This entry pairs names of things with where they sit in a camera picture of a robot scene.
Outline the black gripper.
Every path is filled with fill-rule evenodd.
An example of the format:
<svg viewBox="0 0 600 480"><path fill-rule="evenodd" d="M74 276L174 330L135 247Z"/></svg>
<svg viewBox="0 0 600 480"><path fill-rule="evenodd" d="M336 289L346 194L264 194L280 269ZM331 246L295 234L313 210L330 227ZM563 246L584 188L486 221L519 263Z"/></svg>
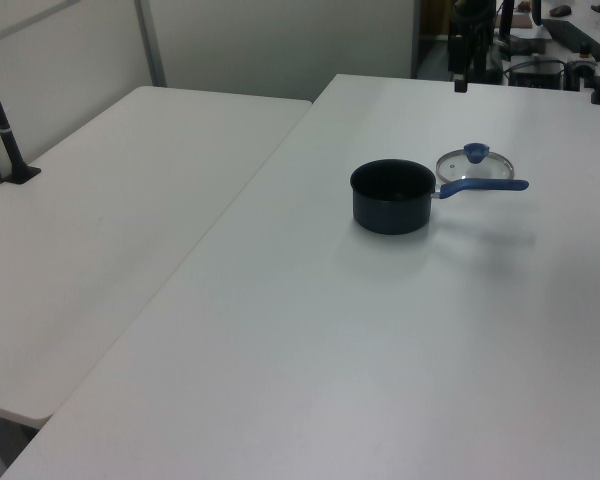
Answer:
<svg viewBox="0 0 600 480"><path fill-rule="evenodd" d="M451 5L451 23L460 35L449 37L448 70L451 72L456 93L467 91L467 45L461 35L476 34L473 54L475 83L485 83L489 73L491 33L495 19L495 2L492 0L457 0Z"/></svg>

